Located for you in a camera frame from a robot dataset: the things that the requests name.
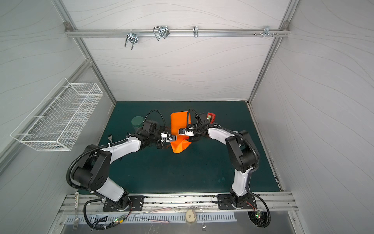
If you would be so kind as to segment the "orange wrapping paper sheet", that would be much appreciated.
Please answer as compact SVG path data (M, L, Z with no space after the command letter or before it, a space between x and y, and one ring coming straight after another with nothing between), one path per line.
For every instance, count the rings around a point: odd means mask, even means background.
M190 137L179 134L179 130L186 128L187 122L191 124L191 115L187 117L188 112L176 112L170 115L171 133L176 135L176 141L171 142L172 150L175 154L182 153L190 145Z

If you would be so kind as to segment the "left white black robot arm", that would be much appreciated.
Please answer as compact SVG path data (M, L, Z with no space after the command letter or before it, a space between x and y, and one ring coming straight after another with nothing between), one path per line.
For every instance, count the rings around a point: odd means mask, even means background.
M125 139L108 145L89 145L68 167L66 180L69 186L85 190L112 202L118 210L129 206L128 192L109 178L113 162L156 144L158 148L177 140L168 128L155 121L145 121L143 127Z

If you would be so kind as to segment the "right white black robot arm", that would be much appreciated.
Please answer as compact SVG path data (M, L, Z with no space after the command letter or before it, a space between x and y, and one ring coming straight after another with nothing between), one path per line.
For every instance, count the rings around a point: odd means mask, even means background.
M186 123L178 133L197 141L201 136L208 136L224 144L228 150L230 162L234 168L234 181L230 190L230 201L234 208L244 207L254 198L250 192L251 175L260 165L259 151L248 131L233 131L211 122L208 118L196 117L196 124Z

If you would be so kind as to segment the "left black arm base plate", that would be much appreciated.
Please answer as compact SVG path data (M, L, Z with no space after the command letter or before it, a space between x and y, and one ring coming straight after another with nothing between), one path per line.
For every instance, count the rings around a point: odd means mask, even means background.
M125 199L114 202L106 198L103 206L104 212L142 211L144 196L127 196Z

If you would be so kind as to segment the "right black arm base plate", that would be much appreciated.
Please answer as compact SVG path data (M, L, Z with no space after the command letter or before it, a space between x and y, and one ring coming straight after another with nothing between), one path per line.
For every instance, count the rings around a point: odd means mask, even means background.
M219 210L257 210L254 196L246 194L238 197L235 194L218 194L212 202L218 205Z

